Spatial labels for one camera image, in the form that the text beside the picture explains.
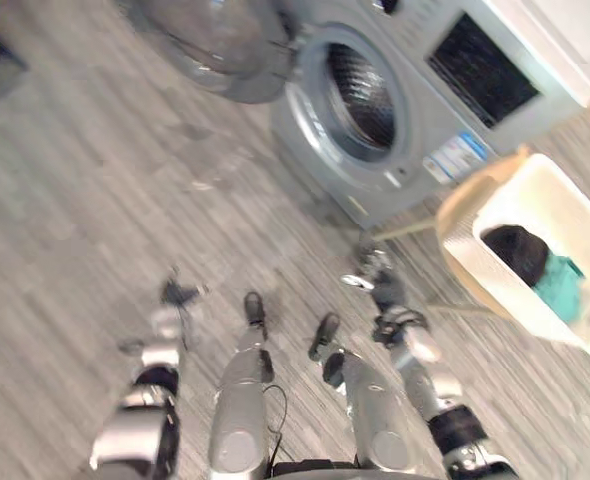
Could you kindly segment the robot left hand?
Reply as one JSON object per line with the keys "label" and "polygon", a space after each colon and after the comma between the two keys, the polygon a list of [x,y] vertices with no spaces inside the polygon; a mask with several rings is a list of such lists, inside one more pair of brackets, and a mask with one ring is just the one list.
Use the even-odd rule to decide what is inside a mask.
{"label": "robot left hand", "polygon": [[170,273],[160,287],[159,301],[162,305],[169,305],[186,310],[189,305],[210,292],[206,284],[184,285],[180,282],[180,270],[172,266]]}

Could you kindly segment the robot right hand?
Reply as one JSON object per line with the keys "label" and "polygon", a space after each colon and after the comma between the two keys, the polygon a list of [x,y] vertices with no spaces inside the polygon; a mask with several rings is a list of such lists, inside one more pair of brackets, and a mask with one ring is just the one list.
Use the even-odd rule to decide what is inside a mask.
{"label": "robot right hand", "polygon": [[355,250],[355,261],[354,272],[340,277],[342,283],[368,293],[381,313],[407,306],[402,279],[381,243],[360,243]]}

